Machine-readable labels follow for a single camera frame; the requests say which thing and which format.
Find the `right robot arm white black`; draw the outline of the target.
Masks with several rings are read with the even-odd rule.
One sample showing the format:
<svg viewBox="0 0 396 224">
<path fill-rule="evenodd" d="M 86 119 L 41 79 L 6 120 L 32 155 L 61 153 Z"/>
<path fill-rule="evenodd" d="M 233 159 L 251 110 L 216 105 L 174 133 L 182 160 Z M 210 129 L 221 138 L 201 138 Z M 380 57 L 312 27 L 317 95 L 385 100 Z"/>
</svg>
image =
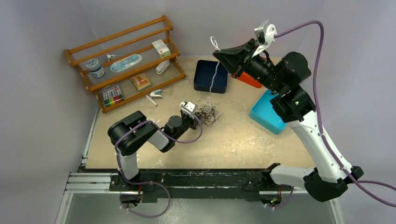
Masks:
<svg viewBox="0 0 396 224">
<path fill-rule="evenodd" d="M 318 108 L 301 87 L 311 75 L 306 58 L 292 51 L 273 64 L 256 55 L 257 48 L 251 39 L 238 47 L 216 50 L 213 56 L 232 77 L 246 73 L 271 91 L 274 97 L 270 103 L 275 113 L 299 137 L 315 164 L 313 168 L 272 165 L 262 177 L 263 186 L 269 190 L 279 185 L 302 188 L 320 202 L 341 196 L 349 184 L 362 177 L 363 171 L 346 161 L 337 149 L 329 150 L 332 140 L 323 140 Z"/>
</svg>

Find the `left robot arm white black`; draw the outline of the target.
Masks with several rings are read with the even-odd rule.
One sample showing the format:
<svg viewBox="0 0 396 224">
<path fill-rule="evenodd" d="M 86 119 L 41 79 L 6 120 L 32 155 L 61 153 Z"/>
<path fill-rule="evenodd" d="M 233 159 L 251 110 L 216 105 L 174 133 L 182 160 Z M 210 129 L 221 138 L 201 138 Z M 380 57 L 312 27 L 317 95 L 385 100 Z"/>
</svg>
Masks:
<svg viewBox="0 0 396 224">
<path fill-rule="evenodd" d="M 150 143 L 162 153 L 168 152 L 176 143 L 193 143 L 194 140 L 180 141 L 179 138 L 187 130 L 196 130 L 201 126 L 200 119 L 199 112 L 191 115 L 181 111 L 180 116 L 171 116 L 164 127 L 159 128 L 141 111 L 136 111 L 111 125 L 107 135 L 115 146 L 117 163 L 123 175 L 121 185 L 128 191 L 138 188 L 140 171 L 137 165 L 137 151 L 145 143 Z"/>
</svg>

